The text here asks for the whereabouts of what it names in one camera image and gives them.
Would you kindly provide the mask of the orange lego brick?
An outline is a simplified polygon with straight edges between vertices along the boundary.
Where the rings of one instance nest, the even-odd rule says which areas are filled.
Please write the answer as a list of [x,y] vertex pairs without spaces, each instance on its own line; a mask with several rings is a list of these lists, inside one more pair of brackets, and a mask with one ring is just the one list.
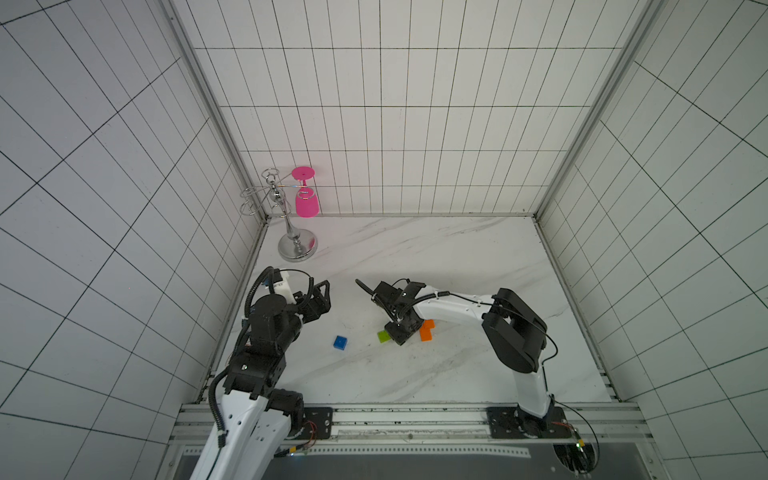
[[425,320],[419,329],[419,336],[422,342],[429,342],[433,339],[432,330],[435,328],[435,322],[432,319]]

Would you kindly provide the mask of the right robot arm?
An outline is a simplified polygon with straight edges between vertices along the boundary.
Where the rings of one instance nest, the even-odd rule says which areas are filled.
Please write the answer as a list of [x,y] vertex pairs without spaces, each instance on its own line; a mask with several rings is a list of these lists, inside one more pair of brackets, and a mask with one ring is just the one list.
[[513,372],[517,401],[507,429],[539,438],[556,421],[540,359],[550,342],[547,326],[514,291],[501,288],[494,295],[469,295],[422,282],[398,288],[382,281],[374,289],[359,279],[355,283],[386,313],[385,331],[399,345],[429,320],[481,328],[498,360]]

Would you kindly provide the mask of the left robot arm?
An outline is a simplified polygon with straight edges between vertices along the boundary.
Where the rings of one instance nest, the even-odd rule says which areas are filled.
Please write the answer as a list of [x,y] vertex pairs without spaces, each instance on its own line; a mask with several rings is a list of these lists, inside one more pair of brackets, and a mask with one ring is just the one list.
[[214,425],[191,474],[194,479],[260,479],[275,458],[309,450],[330,436],[333,411],[306,409],[301,393],[278,388],[286,352],[308,322],[331,309],[330,284],[291,290],[284,273],[249,290],[241,332],[223,371],[209,385]]

